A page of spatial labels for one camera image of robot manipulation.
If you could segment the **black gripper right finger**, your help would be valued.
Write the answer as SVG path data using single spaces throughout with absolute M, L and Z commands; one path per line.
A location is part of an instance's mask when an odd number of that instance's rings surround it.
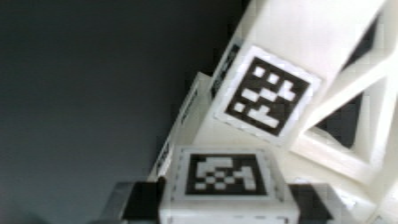
M 354 216 L 329 184 L 292 184 L 290 191 L 299 205 L 297 224 L 356 224 Z

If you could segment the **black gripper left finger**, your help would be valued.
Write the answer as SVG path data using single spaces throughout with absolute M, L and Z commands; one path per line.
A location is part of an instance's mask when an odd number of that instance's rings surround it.
M 161 224 L 161 201 L 166 178 L 157 181 L 120 182 L 95 224 Z

